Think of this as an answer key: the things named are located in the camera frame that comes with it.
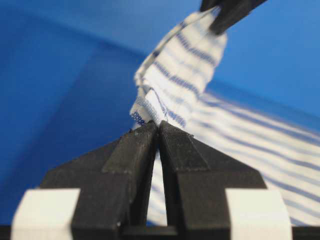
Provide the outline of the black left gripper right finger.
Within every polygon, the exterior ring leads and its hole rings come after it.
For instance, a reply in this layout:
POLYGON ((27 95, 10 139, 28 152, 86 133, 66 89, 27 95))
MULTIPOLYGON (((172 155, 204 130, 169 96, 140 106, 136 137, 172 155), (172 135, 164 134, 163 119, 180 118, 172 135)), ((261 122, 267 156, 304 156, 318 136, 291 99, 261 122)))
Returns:
POLYGON ((159 141, 167 222, 178 239, 292 239, 280 193, 257 170, 166 121, 159 141))

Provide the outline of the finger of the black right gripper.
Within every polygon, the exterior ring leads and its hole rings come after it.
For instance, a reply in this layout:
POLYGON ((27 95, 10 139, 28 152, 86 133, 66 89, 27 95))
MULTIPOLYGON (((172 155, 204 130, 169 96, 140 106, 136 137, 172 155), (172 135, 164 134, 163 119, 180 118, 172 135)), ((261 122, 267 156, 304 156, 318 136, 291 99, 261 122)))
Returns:
POLYGON ((219 6, 218 16, 210 25, 210 30, 216 35, 224 33, 264 2, 266 0, 223 0, 219 6))
POLYGON ((214 7, 220 6, 224 0, 202 0, 200 5, 200 12, 205 12, 214 7))

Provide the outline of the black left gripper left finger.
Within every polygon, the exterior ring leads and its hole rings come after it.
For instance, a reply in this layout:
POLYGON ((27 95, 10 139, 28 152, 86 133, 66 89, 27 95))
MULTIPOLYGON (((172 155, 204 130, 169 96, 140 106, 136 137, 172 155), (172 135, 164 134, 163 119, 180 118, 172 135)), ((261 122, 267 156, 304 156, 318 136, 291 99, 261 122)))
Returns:
POLYGON ((47 172, 14 214, 13 240, 115 240, 144 223, 158 128, 149 122, 47 172))

